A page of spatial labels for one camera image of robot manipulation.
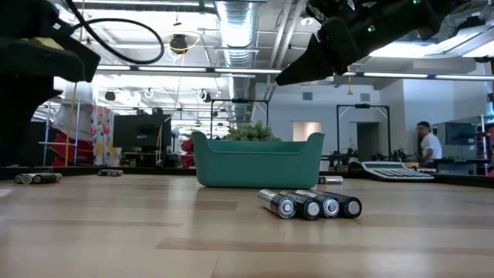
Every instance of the battery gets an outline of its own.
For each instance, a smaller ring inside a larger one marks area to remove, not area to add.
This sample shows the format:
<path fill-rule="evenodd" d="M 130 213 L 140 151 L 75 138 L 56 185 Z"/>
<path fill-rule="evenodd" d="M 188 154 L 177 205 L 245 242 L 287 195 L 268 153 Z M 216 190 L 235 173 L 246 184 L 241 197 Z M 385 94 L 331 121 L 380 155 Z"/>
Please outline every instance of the battery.
<path fill-rule="evenodd" d="M 340 176 L 322 176 L 319 177 L 318 183 L 320 185 L 342 185 L 343 177 Z"/>
<path fill-rule="evenodd" d="M 22 175 L 16 175 L 16 176 L 14 177 L 14 182 L 15 182 L 16 184 L 21 184 L 21 183 L 22 183 Z"/>
<path fill-rule="evenodd" d="M 302 190 L 302 189 L 295 191 L 295 193 L 299 195 L 311 197 L 319 201 L 323 209 L 323 216 L 326 218 L 335 218 L 338 216 L 338 213 L 340 212 L 340 204 L 338 204 L 338 201 L 333 197 L 318 195 L 310 190 Z"/>
<path fill-rule="evenodd" d="M 322 192 L 317 190 L 314 191 L 314 193 L 322 196 L 331 197 L 337 200 L 338 204 L 340 204 L 339 216 L 341 217 L 355 219 L 362 213 L 362 202 L 357 197 L 333 192 Z"/>
<path fill-rule="evenodd" d="M 62 174 L 60 173 L 35 173 L 35 174 L 23 174 L 22 183 L 28 184 L 50 184 L 56 183 L 62 180 Z"/>
<path fill-rule="evenodd" d="M 124 174 L 124 171 L 122 170 L 111 170 L 111 169 L 106 169 L 106 170 L 99 170 L 97 173 L 99 176 L 112 176 L 112 177 L 120 177 L 121 175 Z"/>
<path fill-rule="evenodd" d="M 291 197 L 295 201 L 296 214 L 299 217 L 306 220 L 316 220 L 321 217 L 323 210 L 321 209 L 321 203 L 316 199 L 291 192 L 280 193 Z"/>
<path fill-rule="evenodd" d="M 276 193 L 269 189 L 263 189 L 257 194 L 257 197 L 261 200 L 261 204 L 265 209 L 279 217 L 291 219 L 295 216 L 295 201 L 289 196 Z"/>

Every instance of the teal container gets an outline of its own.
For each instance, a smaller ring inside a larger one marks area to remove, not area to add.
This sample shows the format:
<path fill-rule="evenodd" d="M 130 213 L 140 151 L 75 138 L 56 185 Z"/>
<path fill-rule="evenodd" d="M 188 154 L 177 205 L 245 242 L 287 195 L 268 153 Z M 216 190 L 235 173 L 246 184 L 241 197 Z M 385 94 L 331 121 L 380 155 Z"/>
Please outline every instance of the teal container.
<path fill-rule="evenodd" d="M 312 188 L 317 184 L 324 134 L 307 142 L 208 140 L 192 133 L 198 181 L 207 187 Z"/>

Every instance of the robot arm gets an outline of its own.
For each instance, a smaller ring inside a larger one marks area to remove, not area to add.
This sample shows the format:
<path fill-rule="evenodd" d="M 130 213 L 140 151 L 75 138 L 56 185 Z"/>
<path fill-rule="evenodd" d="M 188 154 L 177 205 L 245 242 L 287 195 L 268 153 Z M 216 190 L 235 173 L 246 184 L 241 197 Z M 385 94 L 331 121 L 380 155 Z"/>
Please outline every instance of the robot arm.
<path fill-rule="evenodd" d="M 353 9 L 343 0 L 309 0 L 306 11 L 322 27 L 276 82 L 282 86 L 342 75 L 352 63 L 414 30 L 429 39 L 449 13 L 470 1 L 354 0 Z"/>

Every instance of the wooden tabletop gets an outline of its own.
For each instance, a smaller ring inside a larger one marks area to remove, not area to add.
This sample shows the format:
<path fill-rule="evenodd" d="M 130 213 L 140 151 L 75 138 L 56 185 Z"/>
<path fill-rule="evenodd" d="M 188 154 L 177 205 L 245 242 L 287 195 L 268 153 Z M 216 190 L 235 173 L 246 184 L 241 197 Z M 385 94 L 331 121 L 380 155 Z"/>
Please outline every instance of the wooden tabletop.
<path fill-rule="evenodd" d="M 494 190 L 346 180 L 358 219 L 280 219 L 195 177 L 0 183 L 1 278 L 494 277 Z"/>

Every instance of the computer screen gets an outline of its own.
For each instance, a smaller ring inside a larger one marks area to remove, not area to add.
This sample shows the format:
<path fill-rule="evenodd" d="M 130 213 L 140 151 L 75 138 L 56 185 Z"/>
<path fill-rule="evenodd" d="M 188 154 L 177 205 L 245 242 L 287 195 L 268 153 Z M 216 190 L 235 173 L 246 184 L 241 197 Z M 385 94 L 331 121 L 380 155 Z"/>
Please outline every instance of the computer screen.
<path fill-rule="evenodd" d="M 446 123 L 446 144 L 456 146 L 477 145 L 477 125 Z"/>
<path fill-rule="evenodd" d="M 114 147 L 156 147 L 160 126 L 162 147 L 171 146 L 170 115 L 116 115 L 113 126 Z"/>

